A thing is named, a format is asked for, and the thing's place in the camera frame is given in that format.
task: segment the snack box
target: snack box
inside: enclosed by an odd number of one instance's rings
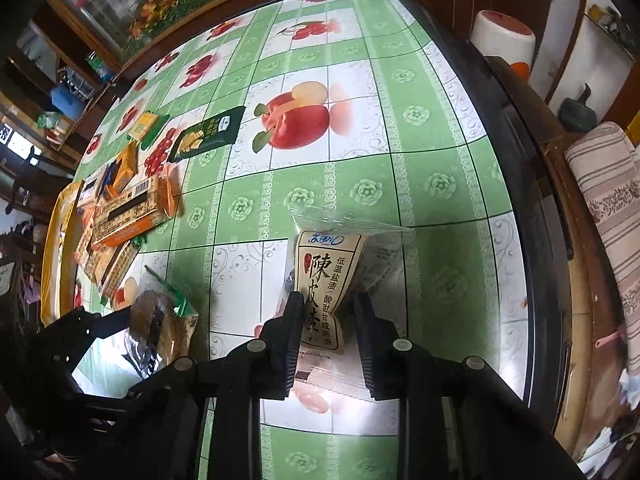
[[[90,251],[89,259],[84,266],[84,273],[92,283],[95,283],[96,285],[100,283],[104,271],[108,267],[116,250],[117,247],[101,246]]]
[[[166,172],[153,175],[96,208],[93,245],[117,247],[172,218],[174,213]]]
[[[74,252],[74,258],[78,265],[85,268],[87,261],[89,260],[89,256],[91,256],[92,248],[91,248],[91,236],[94,233],[94,219],[93,215],[88,219],[88,224],[84,228],[82,235],[80,237],[80,241],[78,242],[78,246],[76,247],[76,252]]]
[[[107,184],[105,192],[109,199],[116,198],[126,187],[131,179],[138,173],[138,144],[132,140],[116,156],[116,174],[113,182]]]
[[[133,240],[124,242],[115,250],[106,272],[97,283],[98,292],[103,298],[114,297],[139,250],[140,247]]]
[[[82,183],[82,187],[80,188],[80,193],[78,195],[78,203],[76,204],[76,210],[80,214],[82,214],[85,209],[95,206],[95,203],[100,196],[102,181],[107,172],[108,166],[108,164],[103,165],[101,168],[89,175]]]
[[[153,125],[156,124],[158,117],[158,114],[144,112],[129,130],[129,137],[135,139],[137,142],[141,142]]]

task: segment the package label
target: package label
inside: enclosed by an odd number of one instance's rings
[[[365,237],[302,231],[296,243],[295,290],[305,297],[301,343],[336,353],[344,351],[335,310],[355,272]]]

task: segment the dried plum snack package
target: dried plum snack package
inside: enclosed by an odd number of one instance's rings
[[[297,235],[289,239],[286,273],[276,316],[292,290],[305,298],[296,380],[371,400],[350,310],[354,292],[375,293],[384,277],[402,266],[404,238],[411,228],[359,220],[336,210],[293,206]],[[379,316],[404,318],[403,307],[386,304]]]

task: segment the yellow tray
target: yellow tray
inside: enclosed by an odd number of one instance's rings
[[[40,319],[44,326],[74,307],[78,264],[73,253],[82,235],[82,219],[76,213],[81,184],[74,182],[62,190],[49,221],[42,259]]]

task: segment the barcode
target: barcode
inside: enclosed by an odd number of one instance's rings
[[[144,193],[147,189],[149,189],[149,181],[145,180],[144,182],[140,182],[136,186],[136,190],[133,192],[134,195],[139,195],[140,193]]]

